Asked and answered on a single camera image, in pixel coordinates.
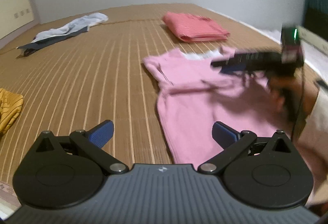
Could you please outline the person's right hand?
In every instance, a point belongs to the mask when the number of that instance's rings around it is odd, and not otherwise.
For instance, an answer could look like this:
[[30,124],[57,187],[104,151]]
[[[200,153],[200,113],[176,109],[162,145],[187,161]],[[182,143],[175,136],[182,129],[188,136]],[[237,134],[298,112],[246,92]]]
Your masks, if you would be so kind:
[[308,83],[296,77],[271,76],[268,86],[279,111],[287,109],[287,103],[296,107],[291,135],[327,134],[327,90],[316,83]]

